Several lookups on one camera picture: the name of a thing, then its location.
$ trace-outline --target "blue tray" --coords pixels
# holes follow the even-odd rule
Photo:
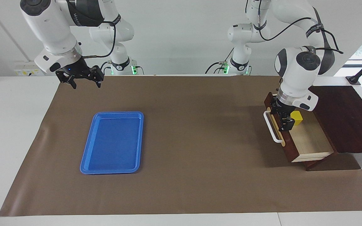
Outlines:
[[[143,118],[139,111],[97,113],[80,171],[84,174],[136,172],[140,164]]]

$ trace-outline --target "white handle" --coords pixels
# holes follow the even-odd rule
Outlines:
[[[277,139],[275,133],[273,133],[272,125],[270,125],[270,121],[269,121],[269,119],[268,119],[268,117],[267,117],[267,114],[269,114],[269,113],[270,113],[269,110],[266,110],[265,112],[263,112],[263,117],[265,118],[265,122],[266,122],[266,124],[267,124],[267,128],[269,129],[269,132],[270,132],[270,134],[272,135],[272,138],[273,138],[274,142],[276,142],[276,143],[282,143],[283,140]]]

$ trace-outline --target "yellow block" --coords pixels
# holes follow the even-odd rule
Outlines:
[[[301,116],[301,113],[297,110],[293,111],[290,114],[290,117],[296,120],[296,123],[294,123],[295,126],[299,125],[303,121],[303,116]]]

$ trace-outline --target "white wall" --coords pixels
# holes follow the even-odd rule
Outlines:
[[[15,62],[32,60],[43,48],[21,17],[19,0],[0,0],[0,76],[14,75]],[[345,52],[327,73],[335,74],[362,44],[362,1],[309,0],[318,9],[327,30],[333,32]],[[117,0],[122,17],[135,28],[135,38],[125,42],[131,57],[149,74],[204,73],[213,62],[224,60],[233,45],[227,40],[227,29],[246,23],[245,0]],[[272,34],[286,24],[272,14],[268,19]],[[83,43],[84,54],[106,54],[106,50],[90,37],[85,27],[73,27]],[[273,62],[284,47],[306,45],[302,30],[292,27],[279,38],[252,44],[253,74],[276,74]],[[88,60],[100,65],[103,60]]]

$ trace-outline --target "table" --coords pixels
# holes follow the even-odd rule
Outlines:
[[[56,77],[0,77],[0,207],[26,156],[40,123],[55,94]],[[348,85],[344,78],[319,77],[314,85]],[[355,86],[362,97],[361,86]],[[0,218],[1,224],[86,225],[91,222],[115,222],[115,225],[326,225],[346,221],[362,224],[362,212],[328,213],[244,213],[186,214],[146,216],[36,216]]]

